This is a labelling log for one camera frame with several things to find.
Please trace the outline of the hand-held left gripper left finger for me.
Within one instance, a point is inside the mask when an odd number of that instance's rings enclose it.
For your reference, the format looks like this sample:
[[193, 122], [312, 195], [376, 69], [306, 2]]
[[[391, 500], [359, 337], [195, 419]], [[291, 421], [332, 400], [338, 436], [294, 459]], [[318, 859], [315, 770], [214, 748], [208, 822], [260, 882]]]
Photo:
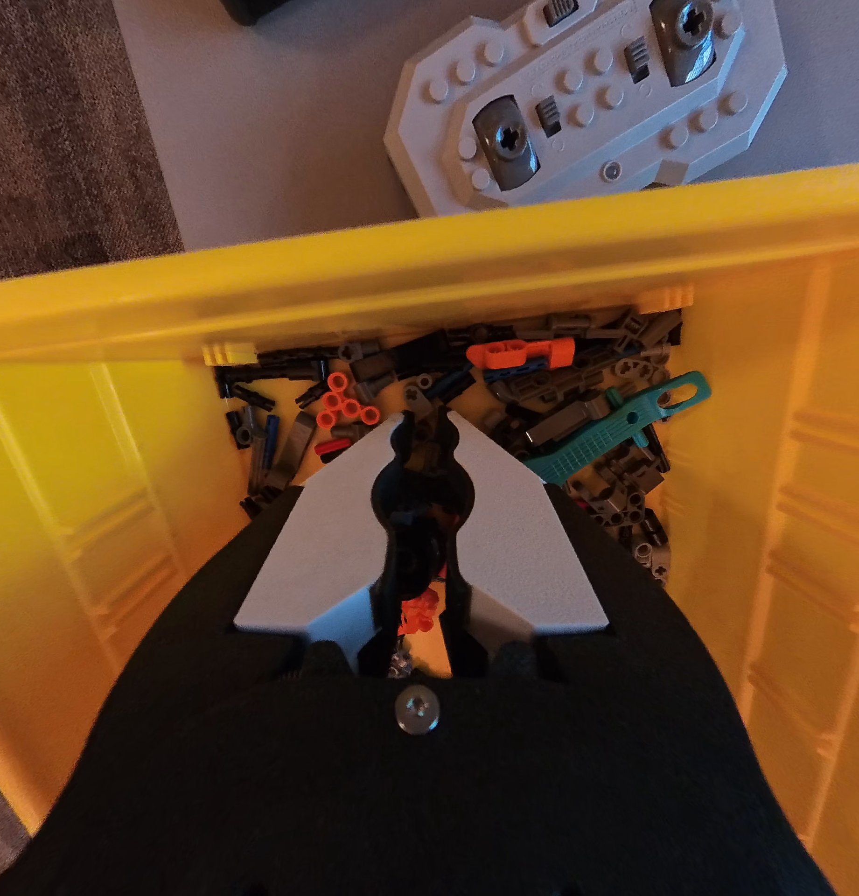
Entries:
[[332, 641], [358, 671], [357, 656], [380, 627], [370, 590], [388, 544], [371, 495], [404, 420], [391, 414], [307, 480], [237, 611], [237, 629]]

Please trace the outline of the pile of toy building parts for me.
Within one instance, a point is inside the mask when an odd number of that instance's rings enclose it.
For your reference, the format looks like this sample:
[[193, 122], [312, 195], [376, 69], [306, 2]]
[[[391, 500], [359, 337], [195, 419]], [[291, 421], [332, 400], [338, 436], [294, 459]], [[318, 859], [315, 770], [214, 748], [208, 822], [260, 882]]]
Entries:
[[[402, 642], [419, 631], [439, 628], [442, 633], [447, 545], [465, 498], [463, 489], [453, 482], [445, 445], [439, 441], [440, 412], [458, 412], [524, 463], [552, 452], [626, 398], [672, 380], [664, 365], [670, 342], [680, 333], [679, 311], [639, 314], [633, 308], [616, 308], [550, 315], [541, 329], [530, 329], [530, 323], [519, 320], [434, 330], [395, 347], [362, 341], [272, 350], [260, 354], [255, 364], [215, 370], [223, 397], [248, 402], [227, 419], [237, 446], [252, 450], [248, 496], [242, 504], [251, 515], [272, 509], [283, 499], [307, 456], [318, 457], [321, 470], [391, 414], [414, 414], [408, 466], [442, 478], [446, 559], [420, 596], [403, 602], [391, 597], [392, 540], [383, 501], [390, 463], [371, 495], [388, 544], [383, 572], [370, 590], [380, 627], [357, 656], [362, 674], [408, 675], [411, 659]], [[662, 545], [666, 536], [652, 511], [645, 508], [645, 495], [659, 485], [668, 469], [652, 426], [558, 488], [590, 513], [596, 529], [622, 530], [626, 539], [647, 530], [653, 543]], [[294, 492], [289, 512], [302, 488]], [[252, 632], [237, 629], [234, 618], [264, 562], [252, 575], [231, 619], [231, 626], [242, 633]], [[297, 636], [283, 636], [303, 645], [323, 642], [305, 644]]]

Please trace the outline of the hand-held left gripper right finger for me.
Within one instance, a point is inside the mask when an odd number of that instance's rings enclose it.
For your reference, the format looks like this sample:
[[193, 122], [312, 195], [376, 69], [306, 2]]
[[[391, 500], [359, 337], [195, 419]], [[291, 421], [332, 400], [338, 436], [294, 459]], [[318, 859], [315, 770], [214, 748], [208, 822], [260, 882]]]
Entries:
[[440, 618], [453, 675], [483, 676], [506, 644], [605, 630], [543, 480], [456, 411], [440, 412], [439, 441], [465, 498], [447, 545]]

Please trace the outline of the yellow storage bin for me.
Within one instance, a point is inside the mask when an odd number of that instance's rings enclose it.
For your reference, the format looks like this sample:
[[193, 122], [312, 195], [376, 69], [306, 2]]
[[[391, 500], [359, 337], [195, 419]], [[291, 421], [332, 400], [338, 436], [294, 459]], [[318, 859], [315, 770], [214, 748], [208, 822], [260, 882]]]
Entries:
[[859, 165], [0, 282], [0, 790], [34, 832], [146, 626], [244, 522], [206, 361], [685, 298], [673, 597], [827, 866], [859, 862]]

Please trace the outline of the teal brick separator tool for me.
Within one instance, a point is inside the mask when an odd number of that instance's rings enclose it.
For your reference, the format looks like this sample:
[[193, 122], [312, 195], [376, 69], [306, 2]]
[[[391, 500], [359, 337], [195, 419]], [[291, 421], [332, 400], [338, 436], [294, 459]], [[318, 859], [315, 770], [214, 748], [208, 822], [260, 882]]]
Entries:
[[692, 408], [711, 395], [704, 375], [688, 372], [626, 398], [603, 419], [587, 424], [552, 452], [524, 460], [524, 465], [547, 484], [561, 487], [576, 472], [622, 442], [633, 440], [646, 427]]

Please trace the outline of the black toy building part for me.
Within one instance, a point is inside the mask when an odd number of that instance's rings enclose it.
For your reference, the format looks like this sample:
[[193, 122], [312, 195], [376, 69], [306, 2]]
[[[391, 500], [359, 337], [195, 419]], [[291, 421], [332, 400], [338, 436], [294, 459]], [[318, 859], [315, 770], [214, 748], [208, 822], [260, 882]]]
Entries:
[[393, 431], [394, 456], [384, 485], [384, 512], [391, 532], [389, 589], [399, 602], [420, 596], [446, 559], [446, 498], [442, 478], [409, 468], [416, 420], [405, 411]]

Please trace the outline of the grey toy motor block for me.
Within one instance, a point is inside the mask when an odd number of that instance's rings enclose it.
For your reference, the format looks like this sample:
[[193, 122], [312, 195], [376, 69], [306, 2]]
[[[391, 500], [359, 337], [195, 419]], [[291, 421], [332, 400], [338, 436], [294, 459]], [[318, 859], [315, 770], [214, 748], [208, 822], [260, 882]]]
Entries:
[[406, 62], [384, 146], [423, 217], [683, 185], [786, 75], [773, 2], [530, 2]]

